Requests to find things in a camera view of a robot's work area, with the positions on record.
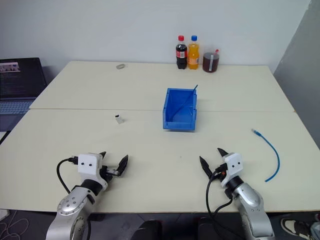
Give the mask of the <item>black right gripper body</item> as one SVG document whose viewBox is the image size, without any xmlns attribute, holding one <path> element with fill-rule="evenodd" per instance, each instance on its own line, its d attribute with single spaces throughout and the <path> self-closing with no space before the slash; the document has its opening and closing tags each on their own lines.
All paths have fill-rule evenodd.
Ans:
<svg viewBox="0 0 320 240">
<path fill-rule="evenodd" d="M 227 174 L 227 164 L 223 163 L 217 167 L 213 173 L 213 179 L 223 181 Z"/>
</svg>

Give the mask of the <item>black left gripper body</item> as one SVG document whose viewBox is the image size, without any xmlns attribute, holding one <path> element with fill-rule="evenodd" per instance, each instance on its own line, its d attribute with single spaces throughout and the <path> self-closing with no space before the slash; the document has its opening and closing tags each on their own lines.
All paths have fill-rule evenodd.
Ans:
<svg viewBox="0 0 320 240">
<path fill-rule="evenodd" d="M 103 165 L 102 168 L 99 170 L 100 177 L 109 183 L 113 177 L 119 176 L 119 171 L 114 169 L 108 169 L 106 165 Z"/>
</svg>

